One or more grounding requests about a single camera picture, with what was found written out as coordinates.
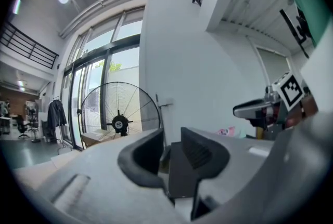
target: green shirt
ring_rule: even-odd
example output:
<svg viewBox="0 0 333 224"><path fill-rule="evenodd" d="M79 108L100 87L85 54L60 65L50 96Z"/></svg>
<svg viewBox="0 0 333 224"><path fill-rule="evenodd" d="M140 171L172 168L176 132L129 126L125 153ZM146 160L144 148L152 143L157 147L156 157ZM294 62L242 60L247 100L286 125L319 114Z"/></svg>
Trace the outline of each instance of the green shirt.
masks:
<svg viewBox="0 0 333 224"><path fill-rule="evenodd" d="M295 2L304 13L316 46L326 30L331 11L324 0L295 0Z"/></svg>

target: office chair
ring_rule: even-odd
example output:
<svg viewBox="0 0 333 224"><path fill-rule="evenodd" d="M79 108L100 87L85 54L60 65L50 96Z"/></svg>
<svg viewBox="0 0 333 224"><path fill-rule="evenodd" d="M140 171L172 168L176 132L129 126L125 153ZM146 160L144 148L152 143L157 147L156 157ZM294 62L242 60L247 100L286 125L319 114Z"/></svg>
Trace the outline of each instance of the office chair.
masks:
<svg viewBox="0 0 333 224"><path fill-rule="evenodd" d="M23 139L24 139L24 137L30 138L30 136L28 136L24 133L27 131L28 128L24 124L24 119L23 119L22 115L18 115L16 121L17 121L17 129L21 133L21 135L18 138L23 138Z"/></svg>

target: standing fan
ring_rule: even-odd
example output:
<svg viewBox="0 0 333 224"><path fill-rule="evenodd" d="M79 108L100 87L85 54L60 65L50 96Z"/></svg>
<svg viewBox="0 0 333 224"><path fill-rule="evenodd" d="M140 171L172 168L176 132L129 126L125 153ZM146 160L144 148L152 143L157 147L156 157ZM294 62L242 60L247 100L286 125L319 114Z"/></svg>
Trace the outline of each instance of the standing fan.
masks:
<svg viewBox="0 0 333 224"><path fill-rule="evenodd" d="M102 134L97 142L112 140L117 134L127 136L160 127L160 115L151 97L141 88L124 82L93 89L78 109L78 118L81 135Z"/></svg>

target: pink object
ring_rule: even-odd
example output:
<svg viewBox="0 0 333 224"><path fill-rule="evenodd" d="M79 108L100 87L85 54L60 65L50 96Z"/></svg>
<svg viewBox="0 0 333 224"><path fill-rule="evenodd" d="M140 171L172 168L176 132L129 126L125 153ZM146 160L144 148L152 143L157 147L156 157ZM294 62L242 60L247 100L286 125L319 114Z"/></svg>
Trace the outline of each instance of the pink object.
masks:
<svg viewBox="0 0 333 224"><path fill-rule="evenodd" d="M236 127L230 127L228 129L221 129L217 133L224 136L234 136Z"/></svg>

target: cardboard box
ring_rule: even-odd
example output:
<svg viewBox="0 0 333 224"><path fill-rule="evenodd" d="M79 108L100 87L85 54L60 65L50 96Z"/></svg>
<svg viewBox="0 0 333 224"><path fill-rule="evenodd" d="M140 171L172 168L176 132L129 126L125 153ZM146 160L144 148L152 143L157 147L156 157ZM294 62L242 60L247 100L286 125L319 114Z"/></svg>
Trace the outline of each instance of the cardboard box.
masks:
<svg viewBox="0 0 333 224"><path fill-rule="evenodd" d="M120 134L114 135L107 130L97 129L89 133L82 134L82 140L87 147L91 147L94 144L111 141L120 138Z"/></svg>

